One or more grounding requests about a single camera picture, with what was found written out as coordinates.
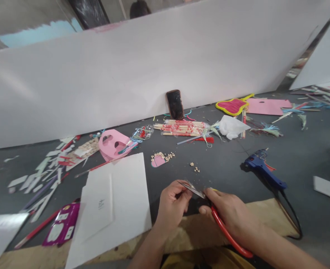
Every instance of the pink foam piece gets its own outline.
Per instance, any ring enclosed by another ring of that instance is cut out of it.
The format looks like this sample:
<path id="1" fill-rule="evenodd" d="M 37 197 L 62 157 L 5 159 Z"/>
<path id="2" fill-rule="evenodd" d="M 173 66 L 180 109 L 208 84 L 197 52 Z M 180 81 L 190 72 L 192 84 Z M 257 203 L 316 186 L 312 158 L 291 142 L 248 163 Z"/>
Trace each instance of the pink foam piece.
<path id="1" fill-rule="evenodd" d="M 106 140 L 103 141 L 105 136 L 110 136 Z M 130 148 L 128 148 L 124 153 L 119 154 L 118 152 L 125 149 L 125 147 L 128 147 L 133 144 L 133 141 L 130 141 L 130 138 L 123 135 L 122 133 L 118 132 L 117 130 L 107 130 L 105 131 L 102 136 L 99 139 L 98 145 L 99 145 L 99 151 L 102 154 L 105 161 L 111 161 L 113 159 L 117 159 L 124 154 L 127 154 L 131 151 L 132 148 L 134 148 L 137 143 Z"/>
<path id="2" fill-rule="evenodd" d="M 291 102 L 279 99 L 250 98 L 247 113 L 282 116 L 281 108 L 292 108 Z"/>
<path id="3" fill-rule="evenodd" d="M 230 113 L 236 114 L 239 111 L 240 107 L 245 104 L 246 104 L 245 101 L 242 101 L 240 99 L 233 99 L 232 101 L 221 102 L 221 103 L 218 103 L 217 105 L 219 107 L 226 109 Z"/>
<path id="4" fill-rule="evenodd" d="M 160 155 L 155 156 L 154 160 L 151 162 L 152 167 L 159 167 L 160 165 L 163 165 L 166 163 L 165 159 L 163 159 Z"/>

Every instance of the person's left hand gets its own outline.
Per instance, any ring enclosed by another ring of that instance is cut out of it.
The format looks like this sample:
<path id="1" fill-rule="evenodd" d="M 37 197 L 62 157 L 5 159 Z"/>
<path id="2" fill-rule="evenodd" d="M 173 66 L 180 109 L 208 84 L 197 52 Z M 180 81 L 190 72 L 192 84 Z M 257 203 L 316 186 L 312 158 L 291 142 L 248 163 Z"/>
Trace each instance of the person's left hand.
<path id="1" fill-rule="evenodd" d="M 158 217 L 153 227 L 154 230 L 158 230 L 166 238 L 180 224 L 192 197 L 192 192 L 178 181 L 188 184 L 184 180 L 176 180 L 161 192 Z M 175 196 L 179 193 L 181 195 L 177 199 Z"/>

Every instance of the yellow outline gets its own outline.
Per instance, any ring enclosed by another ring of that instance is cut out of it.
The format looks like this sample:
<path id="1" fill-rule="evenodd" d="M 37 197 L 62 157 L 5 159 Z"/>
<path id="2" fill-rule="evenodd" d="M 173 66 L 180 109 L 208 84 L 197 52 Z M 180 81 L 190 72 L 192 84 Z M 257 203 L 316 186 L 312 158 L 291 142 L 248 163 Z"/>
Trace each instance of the yellow outline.
<path id="1" fill-rule="evenodd" d="M 231 99 L 231 100 L 219 101 L 219 102 L 216 103 L 215 107 L 216 107 L 217 109 L 222 110 L 222 111 L 225 112 L 226 114 L 229 114 L 229 115 L 231 115 L 231 116 L 237 116 L 237 115 L 240 115 L 240 114 L 242 113 L 242 110 L 243 110 L 246 106 L 249 105 L 248 102 L 246 102 L 246 100 L 249 99 L 249 98 L 251 98 L 251 97 L 253 97 L 254 95 L 255 95 L 254 93 L 251 93 L 250 95 L 248 95 L 248 96 L 246 96 L 246 97 L 244 97 L 244 98 L 241 98 L 241 99 L 233 98 L 233 99 Z M 235 100 L 235 99 L 237 99 L 237 100 L 241 100 L 241 101 L 244 101 L 244 102 L 245 102 L 245 104 L 239 108 L 239 111 L 238 111 L 237 113 L 231 113 L 231 112 L 227 111 L 227 109 L 218 106 L 218 103 L 222 103 L 222 102 L 231 102 L 231 101 L 233 101 L 233 100 Z"/>

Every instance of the red pliers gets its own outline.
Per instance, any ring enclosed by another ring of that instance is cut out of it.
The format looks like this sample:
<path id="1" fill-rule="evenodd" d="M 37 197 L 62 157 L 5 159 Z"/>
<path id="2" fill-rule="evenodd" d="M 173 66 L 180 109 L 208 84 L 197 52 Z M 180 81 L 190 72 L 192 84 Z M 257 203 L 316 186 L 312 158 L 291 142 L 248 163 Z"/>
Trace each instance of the red pliers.
<path id="1" fill-rule="evenodd" d="M 212 216 L 214 217 L 217 225 L 220 227 L 221 231 L 224 233 L 225 237 L 227 238 L 227 240 L 230 242 L 230 244 L 244 257 L 246 258 L 253 258 L 253 254 L 252 252 L 244 249 L 243 247 L 241 247 L 230 235 L 230 233 L 228 232 L 228 230 L 225 227 L 225 224 L 222 222 L 222 220 L 220 219 L 220 217 L 218 216 L 217 213 L 217 209 L 216 207 L 211 203 L 211 201 L 205 196 L 205 194 L 203 194 L 202 192 L 199 192 L 198 190 L 196 190 L 193 186 L 189 186 L 186 185 L 180 181 L 178 181 L 181 185 L 183 185 L 185 188 L 187 188 L 188 190 L 192 191 L 194 194 L 196 194 L 197 196 L 208 200 L 211 204 L 211 211 L 212 211 Z"/>

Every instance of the person's right hand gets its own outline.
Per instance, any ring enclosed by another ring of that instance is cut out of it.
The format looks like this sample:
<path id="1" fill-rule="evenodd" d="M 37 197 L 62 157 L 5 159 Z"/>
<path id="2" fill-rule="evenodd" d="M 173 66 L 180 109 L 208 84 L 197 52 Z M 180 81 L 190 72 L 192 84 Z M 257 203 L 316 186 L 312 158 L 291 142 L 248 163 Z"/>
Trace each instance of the person's right hand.
<path id="1" fill-rule="evenodd" d="M 244 202 L 236 195 L 213 189 L 206 189 L 204 193 L 215 205 L 219 217 L 235 241 L 241 247 L 253 251 L 256 241 L 260 239 L 263 230 L 266 229 L 265 225 L 248 210 Z M 210 207 L 203 205 L 199 212 L 213 219 Z"/>

